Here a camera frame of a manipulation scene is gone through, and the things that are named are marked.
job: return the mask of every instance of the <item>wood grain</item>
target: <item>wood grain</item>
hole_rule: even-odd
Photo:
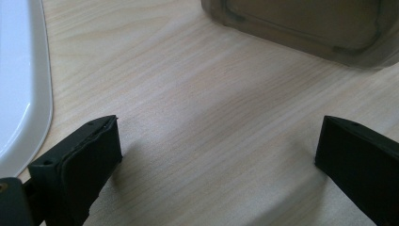
[[[123,162],[85,225],[374,225],[313,157],[325,115],[399,140],[399,65],[310,56],[215,24],[199,0],[43,4],[54,118],[38,156],[120,118]]]

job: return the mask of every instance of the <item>brown container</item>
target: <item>brown container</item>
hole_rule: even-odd
[[[201,0],[226,26],[359,68],[399,61],[399,0]]]

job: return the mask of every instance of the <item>tabletop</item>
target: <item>tabletop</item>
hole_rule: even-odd
[[[200,0],[43,5],[54,116],[36,158],[119,117],[123,161],[85,225],[374,225],[314,155],[325,115],[399,140],[399,64],[305,54],[213,22]]]

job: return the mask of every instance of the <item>white plastic object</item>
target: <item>white plastic object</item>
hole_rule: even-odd
[[[0,178],[17,176],[44,141],[53,112],[41,0],[0,1]]]

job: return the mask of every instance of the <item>light wood surface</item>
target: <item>light wood surface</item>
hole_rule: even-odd
[[[119,117],[123,162],[85,225],[374,225],[313,157],[325,115],[399,140],[399,65],[351,69],[261,40],[200,0],[43,4],[54,117],[39,155]]]

